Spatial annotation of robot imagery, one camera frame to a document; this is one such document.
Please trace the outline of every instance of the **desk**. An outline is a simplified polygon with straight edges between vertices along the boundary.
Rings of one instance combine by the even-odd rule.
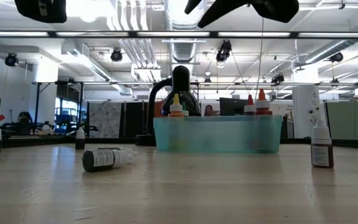
[[[73,146],[2,150],[0,224],[358,223],[358,149],[334,148],[329,170],[311,167],[307,145],[276,155],[131,146],[136,164],[86,173]]]

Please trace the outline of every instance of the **teal plastic bin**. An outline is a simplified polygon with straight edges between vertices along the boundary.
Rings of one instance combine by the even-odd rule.
[[[277,153],[282,116],[154,118],[163,152]]]

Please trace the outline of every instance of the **white pillar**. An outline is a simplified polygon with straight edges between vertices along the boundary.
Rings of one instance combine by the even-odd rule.
[[[55,82],[58,78],[58,64],[45,59],[37,64],[33,64],[34,82]],[[43,123],[49,121],[53,124],[55,121],[55,100],[57,86],[54,84],[46,87],[39,97],[38,121]],[[30,97],[30,114],[35,119],[35,104],[37,101],[37,85],[32,85]]]
[[[305,70],[294,72],[296,83],[318,83],[318,68],[305,67]],[[292,89],[294,110],[295,138],[311,137],[312,128],[323,108],[319,102],[318,86],[296,86]]]

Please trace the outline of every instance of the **person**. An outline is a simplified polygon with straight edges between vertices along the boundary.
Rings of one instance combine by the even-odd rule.
[[[205,106],[205,112],[204,112],[204,116],[213,116],[214,111],[212,109],[211,105],[206,105]]]

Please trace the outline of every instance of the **table surface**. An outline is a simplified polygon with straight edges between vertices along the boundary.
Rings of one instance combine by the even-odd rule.
[[[3,149],[0,224],[358,223],[358,149],[336,147],[334,169],[317,169],[307,145],[276,155],[123,146],[136,163],[98,173],[72,144]]]

